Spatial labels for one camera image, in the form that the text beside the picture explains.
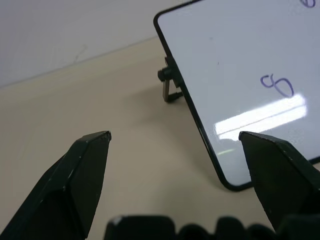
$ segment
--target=whiteboard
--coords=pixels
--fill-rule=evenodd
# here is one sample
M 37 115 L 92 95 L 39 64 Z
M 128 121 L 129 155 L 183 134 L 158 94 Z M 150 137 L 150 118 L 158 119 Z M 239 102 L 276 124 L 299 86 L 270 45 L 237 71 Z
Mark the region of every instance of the whiteboard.
M 200 0 L 155 17 L 230 189 L 251 181 L 240 131 L 320 156 L 319 23 L 320 0 Z

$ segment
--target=whiteboard black frame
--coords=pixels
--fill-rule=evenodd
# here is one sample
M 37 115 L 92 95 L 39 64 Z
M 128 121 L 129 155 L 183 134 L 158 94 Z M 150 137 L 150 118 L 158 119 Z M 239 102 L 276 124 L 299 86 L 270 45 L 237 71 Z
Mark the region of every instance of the whiteboard black frame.
M 168 57 L 174 59 L 174 56 L 171 53 L 171 50 L 170 50 L 170 48 L 169 48 L 169 46 L 167 44 L 165 36 L 163 35 L 163 33 L 161 31 L 161 28 L 160 28 L 160 26 L 158 24 L 159 17 L 161 15 L 163 15 L 163 14 L 168 13 L 168 12 L 171 12 L 171 11 L 186 7 L 188 5 L 191 5 L 191 4 L 200 2 L 200 1 L 204 1 L 204 0 L 189 1 L 189 2 L 186 2 L 186 3 L 180 4 L 180 5 L 174 6 L 172 8 L 163 10 L 163 11 L 159 12 L 157 15 L 155 15 L 155 17 L 153 19 L 153 25 L 155 27 L 155 30 L 156 30 L 158 36 L 159 36 L 159 39 L 161 41 L 161 44 L 162 44 L 163 49 L 165 51 L 165 54 Z M 209 154 L 209 157 L 210 157 L 210 159 L 212 161 L 212 164 L 213 164 L 213 166 L 215 168 L 215 171 L 217 173 L 217 176 L 218 176 L 220 182 L 223 184 L 224 187 L 226 187 L 227 189 L 229 189 L 231 191 L 234 191 L 234 192 L 238 192 L 238 191 L 242 191 L 242 190 L 251 188 L 253 186 L 251 181 L 247 182 L 245 184 L 242 184 L 242 185 L 233 185 L 233 184 L 230 184 L 227 181 L 227 179 L 225 177 L 225 174 L 223 173 L 222 168 L 221 168 L 221 166 L 219 164 L 219 161 L 218 161 L 218 158 L 217 158 L 217 156 L 215 154 L 215 151 L 214 151 L 214 149 L 213 149 L 213 147 L 212 147 L 212 145 L 211 145 L 211 143 L 209 141 L 209 138 L 208 138 L 207 133 L 206 133 L 206 131 L 204 129 L 204 126 L 203 126 L 203 124 L 201 122 L 201 119 L 200 119 L 199 114 L 197 112 L 197 109 L 196 109 L 196 107 L 194 105 L 194 102 L 193 102 L 193 100 L 192 100 L 192 98 L 191 98 L 191 96 L 189 94 L 189 91 L 188 91 L 188 88 L 186 86 L 186 83 L 185 83 L 182 75 L 180 74 L 179 70 L 178 70 L 178 73 L 179 73 L 179 78 L 180 78 L 179 79 L 179 87 L 180 87 L 181 92 L 183 93 L 183 96 L 185 98 L 185 101 L 186 101 L 186 103 L 187 103 L 187 105 L 188 105 L 188 107 L 189 107 L 189 109 L 191 111 L 192 117 L 193 117 L 193 119 L 195 121 L 195 124 L 196 124 L 198 130 L 199 130 L 199 133 L 200 133 L 200 135 L 202 137 L 202 140 L 204 142 L 204 145 L 206 147 L 206 150 L 207 150 L 207 152 Z M 320 162 L 320 157 L 316 157 L 314 159 L 311 159 L 311 160 L 309 160 L 309 162 L 311 164 L 319 163 Z

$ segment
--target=white wall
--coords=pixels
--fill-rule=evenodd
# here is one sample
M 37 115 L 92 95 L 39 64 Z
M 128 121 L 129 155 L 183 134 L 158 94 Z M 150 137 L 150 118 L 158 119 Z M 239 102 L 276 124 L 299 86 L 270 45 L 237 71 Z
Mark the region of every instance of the white wall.
M 154 37 L 155 14 L 182 2 L 0 1 L 0 87 Z

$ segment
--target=beige table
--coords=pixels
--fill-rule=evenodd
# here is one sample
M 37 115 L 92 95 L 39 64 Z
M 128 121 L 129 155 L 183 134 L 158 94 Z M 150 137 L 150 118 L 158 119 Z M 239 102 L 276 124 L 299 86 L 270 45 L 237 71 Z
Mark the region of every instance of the beige table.
M 110 130 L 89 234 L 118 215 L 168 215 L 213 231 L 220 216 L 270 223 L 253 189 L 220 184 L 184 99 L 166 104 L 157 38 L 0 89 L 0 232 L 41 175 L 83 135 Z

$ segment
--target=handwritten number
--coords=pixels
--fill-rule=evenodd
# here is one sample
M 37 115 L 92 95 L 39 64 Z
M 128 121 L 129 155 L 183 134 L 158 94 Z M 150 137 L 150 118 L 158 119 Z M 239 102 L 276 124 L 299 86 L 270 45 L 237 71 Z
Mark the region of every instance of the handwritten number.
M 266 78 L 269 78 L 269 77 L 270 77 L 270 80 L 271 80 L 271 84 L 266 84 L 266 83 L 265 83 L 265 79 L 266 79 Z M 278 83 L 283 82 L 283 81 L 286 82 L 286 84 L 289 86 L 289 88 L 290 88 L 290 90 L 291 90 L 291 95 L 285 94 L 285 93 L 284 93 L 283 91 L 281 91 L 281 89 L 277 86 Z M 275 90 L 278 91 L 278 93 L 280 93 L 282 96 L 284 96 L 284 97 L 286 97 L 286 98 L 291 98 L 291 97 L 293 97 L 293 96 L 295 95 L 295 91 L 294 91 L 294 88 L 292 87 L 291 82 L 290 82 L 288 79 L 284 78 L 284 77 L 283 77 L 283 78 L 280 78 L 280 79 L 277 80 L 277 81 L 275 81 L 273 74 L 271 74 L 270 76 L 269 76 L 269 75 L 265 75 L 265 76 L 261 77 L 260 82 L 261 82 L 261 84 L 262 84 L 265 88 L 267 88 L 267 89 L 270 89 L 270 88 L 274 87 Z
M 300 0 L 300 2 L 309 9 L 312 9 L 316 6 L 316 0 Z

